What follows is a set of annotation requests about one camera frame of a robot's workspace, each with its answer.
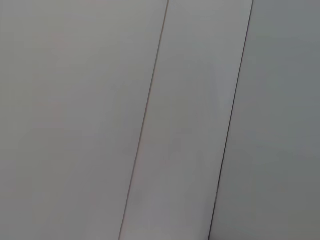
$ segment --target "light gray surface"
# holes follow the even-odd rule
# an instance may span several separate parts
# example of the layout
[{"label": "light gray surface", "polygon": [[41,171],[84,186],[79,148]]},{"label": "light gray surface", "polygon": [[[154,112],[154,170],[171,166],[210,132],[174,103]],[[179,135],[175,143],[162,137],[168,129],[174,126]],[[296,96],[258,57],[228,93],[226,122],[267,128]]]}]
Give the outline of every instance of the light gray surface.
[{"label": "light gray surface", "polygon": [[319,9],[253,4],[211,240],[320,239]]},{"label": "light gray surface", "polygon": [[0,1],[0,239],[118,239],[166,5]]},{"label": "light gray surface", "polygon": [[250,0],[170,0],[121,240],[204,240]]}]

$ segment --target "white panel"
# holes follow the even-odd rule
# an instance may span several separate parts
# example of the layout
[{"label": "white panel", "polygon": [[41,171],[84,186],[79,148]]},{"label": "white panel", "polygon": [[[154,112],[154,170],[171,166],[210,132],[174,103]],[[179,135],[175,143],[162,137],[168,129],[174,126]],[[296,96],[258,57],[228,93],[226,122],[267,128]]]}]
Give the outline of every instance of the white panel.
[{"label": "white panel", "polygon": [[166,5],[1,1],[0,239],[118,239]]},{"label": "white panel", "polygon": [[121,240],[208,238],[250,0],[170,0]]},{"label": "white panel", "polygon": [[319,9],[254,1],[212,240],[320,239]]}]

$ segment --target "white surface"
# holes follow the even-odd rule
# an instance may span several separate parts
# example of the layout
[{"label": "white surface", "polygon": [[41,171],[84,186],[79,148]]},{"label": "white surface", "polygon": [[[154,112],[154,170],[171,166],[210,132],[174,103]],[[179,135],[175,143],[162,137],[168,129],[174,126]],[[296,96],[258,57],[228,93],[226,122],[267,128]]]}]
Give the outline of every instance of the white surface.
[{"label": "white surface", "polygon": [[166,5],[0,2],[0,239],[118,239]]},{"label": "white surface", "polygon": [[250,0],[170,0],[121,240],[208,238]]},{"label": "white surface", "polygon": [[211,240],[320,239],[319,9],[253,4]]}]

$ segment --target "dark line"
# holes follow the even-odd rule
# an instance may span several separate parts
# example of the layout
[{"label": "dark line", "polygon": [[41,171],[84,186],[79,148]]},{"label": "dark line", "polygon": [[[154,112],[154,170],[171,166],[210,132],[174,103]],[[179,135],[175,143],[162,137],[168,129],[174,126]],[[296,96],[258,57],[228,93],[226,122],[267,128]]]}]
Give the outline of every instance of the dark line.
[{"label": "dark line", "polygon": [[141,126],[141,132],[140,132],[138,147],[137,147],[136,154],[135,154],[135,159],[134,159],[134,164],[133,164],[133,169],[132,169],[132,174],[131,174],[129,190],[128,190],[128,194],[126,196],[126,202],[125,202],[124,213],[123,213],[123,218],[122,218],[122,223],[121,223],[121,227],[120,227],[120,233],[119,233],[118,240],[120,240],[120,238],[121,238],[121,233],[122,233],[122,229],[123,229],[124,221],[125,221],[125,216],[126,216],[126,212],[127,212],[128,200],[129,200],[129,195],[130,195],[130,191],[131,191],[132,180],[134,178],[134,173],[135,173],[135,168],[136,168],[136,163],[137,163],[137,158],[138,158],[138,153],[139,153],[139,148],[140,148],[140,143],[141,143],[141,138],[142,138],[142,134],[143,134],[144,126],[145,126],[145,120],[146,120],[146,115],[147,115],[147,110],[148,110],[148,105],[149,105],[149,100],[150,100],[150,93],[151,93],[151,88],[152,88],[152,85],[153,85],[153,82],[154,82],[155,71],[156,71],[156,66],[157,66],[157,61],[158,61],[158,56],[159,56],[159,49],[160,49],[160,45],[161,45],[162,34],[164,32],[165,22],[166,22],[166,18],[167,18],[169,1],[170,0],[167,0],[167,2],[166,2],[165,13],[164,13],[163,24],[162,24],[162,29],[161,29],[161,33],[160,33],[158,49],[156,51],[156,56],[155,56],[155,61],[154,61],[154,67],[153,67],[153,73],[152,73],[151,82],[150,82],[148,98],[146,100],[146,105],[145,105],[145,110],[144,110],[144,115],[143,115],[143,121],[142,121],[142,126]]},{"label": "dark line", "polygon": [[239,72],[238,72],[238,78],[236,80],[236,85],[235,85],[234,98],[233,98],[231,114],[230,114],[230,121],[229,121],[228,131],[227,131],[227,134],[226,134],[226,139],[225,139],[225,145],[224,145],[223,157],[222,157],[222,162],[221,162],[218,186],[216,188],[216,193],[215,193],[215,200],[214,200],[213,213],[212,213],[212,218],[211,218],[211,226],[210,226],[208,240],[210,240],[212,226],[213,226],[213,223],[214,223],[214,215],[215,215],[215,211],[216,211],[216,205],[217,205],[217,199],[218,199],[218,193],[219,193],[219,187],[220,187],[220,180],[221,180],[221,173],[222,173],[222,168],[224,166],[224,161],[225,161],[226,148],[227,148],[227,142],[228,142],[228,137],[229,137],[229,130],[230,130],[230,125],[231,125],[232,113],[234,111],[234,106],[235,106],[235,100],[236,100],[237,88],[238,88],[238,83],[239,83],[240,71],[241,71],[241,66],[242,66],[242,62],[243,62],[243,59],[244,59],[244,53],[245,53],[245,48],[246,48],[246,43],[247,43],[247,36],[248,36],[248,31],[249,31],[249,26],[250,26],[250,20],[251,20],[251,14],[252,14],[253,7],[254,7],[254,0],[252,0],[252,3],[251,3],[249,21],[248,21],[248,26],[247,26],[247,29],[246,29],[246,34],[245,34],[245,40],[244,40],[244,46],[243,46],[243,50],[242,50],[241,62],[240,62],[240,67],[239,67]]}]

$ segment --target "white wall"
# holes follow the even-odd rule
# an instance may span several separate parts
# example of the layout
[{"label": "white wall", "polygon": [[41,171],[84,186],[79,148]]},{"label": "white wall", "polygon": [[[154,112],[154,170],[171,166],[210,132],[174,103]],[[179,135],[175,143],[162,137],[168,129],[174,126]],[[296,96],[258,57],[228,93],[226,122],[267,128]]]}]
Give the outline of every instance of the white wall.
[{"label": "white wall", "polygon": [[118,239],[166,5],[0,2],[0,239]]},{"label": "white wall", "polygon": [[320,239],[319,9],[253,3],[212,240]]},{"label": "white wall", "polygon": [[250,0],[170,0],[121,240],[208,239]]}]

